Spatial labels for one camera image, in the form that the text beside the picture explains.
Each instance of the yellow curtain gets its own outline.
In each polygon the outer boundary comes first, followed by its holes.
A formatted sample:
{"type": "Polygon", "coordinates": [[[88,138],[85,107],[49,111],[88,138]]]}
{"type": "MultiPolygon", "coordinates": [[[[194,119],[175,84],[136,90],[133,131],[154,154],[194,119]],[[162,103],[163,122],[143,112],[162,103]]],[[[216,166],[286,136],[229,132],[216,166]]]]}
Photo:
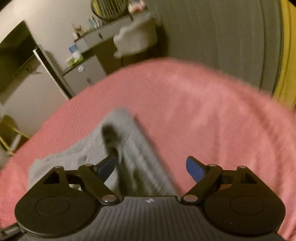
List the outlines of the yellow curtain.
{"type": "Polygon", "coordinates": [[[284,42],[279,82],[274,98],[289,108],[296,104],[296,7],[281,0],[284,42]]]}

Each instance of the pink object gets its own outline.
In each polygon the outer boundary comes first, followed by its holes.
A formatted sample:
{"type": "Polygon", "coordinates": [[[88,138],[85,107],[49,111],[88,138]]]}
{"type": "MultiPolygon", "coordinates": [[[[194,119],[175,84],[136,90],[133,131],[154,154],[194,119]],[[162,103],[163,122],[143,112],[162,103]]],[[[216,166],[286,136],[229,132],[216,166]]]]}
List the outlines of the pink object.
{"type": "Polygon", "coordinates": [[[294,113],[233,77],[168,59],[124,68],[63,104],[1,171],[0,226],[15,222],[33,161],[70,147],[118,107],[139,121],[183,192],[195,184],[189,155],[224,169],[248,166],[285,203],[279,233],[296,240],[294,113]]]}

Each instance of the pink bedsheet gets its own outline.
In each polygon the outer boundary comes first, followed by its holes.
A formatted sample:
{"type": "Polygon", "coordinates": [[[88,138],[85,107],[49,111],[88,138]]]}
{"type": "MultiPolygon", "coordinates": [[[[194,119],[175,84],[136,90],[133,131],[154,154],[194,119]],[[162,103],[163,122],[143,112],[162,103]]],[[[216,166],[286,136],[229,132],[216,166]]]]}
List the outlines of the pink bedsheet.
{"type": "Polygon", "coordinates": [[[189,155],[248,166],[284,201],[280,234],[296,240],[294,114],[232,77],[169,59],[124,68],[62,105],[1,171],[0,226],[15,222],[32,162],[70,147],[118,107],[139,121],[183,192],[195,184],[189,155]]]}

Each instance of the white round knob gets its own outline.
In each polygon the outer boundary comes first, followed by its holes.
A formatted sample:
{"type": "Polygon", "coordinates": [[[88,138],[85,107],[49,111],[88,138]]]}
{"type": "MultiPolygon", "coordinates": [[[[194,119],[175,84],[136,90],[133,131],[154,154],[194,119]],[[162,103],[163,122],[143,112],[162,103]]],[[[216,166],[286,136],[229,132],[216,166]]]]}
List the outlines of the white round knob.
{"type": "Polygon", "coordinates": [[[81,65],[81,66],[79,66],[79,68],[78,68],[78,72],[82,72],[82,71],[84,71],[84,67],[81,65]]]}

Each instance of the gray garment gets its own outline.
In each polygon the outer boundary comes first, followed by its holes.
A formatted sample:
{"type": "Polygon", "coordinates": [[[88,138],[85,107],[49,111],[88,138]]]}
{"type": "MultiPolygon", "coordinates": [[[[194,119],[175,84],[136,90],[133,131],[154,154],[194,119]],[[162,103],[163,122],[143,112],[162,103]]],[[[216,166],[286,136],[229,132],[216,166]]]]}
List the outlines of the gray garment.
{"type": "Polygon", "coordinates": [[[117,195],[178,196],[169,175],[125,110],[112,111],[89,136],[67,150],[35,160],[29,169],[28,189],[54,166],[74,170],[86,163],[97,164],[108,156],[108,148],[117,150],[119,161],[105,185],[117,195]]]}

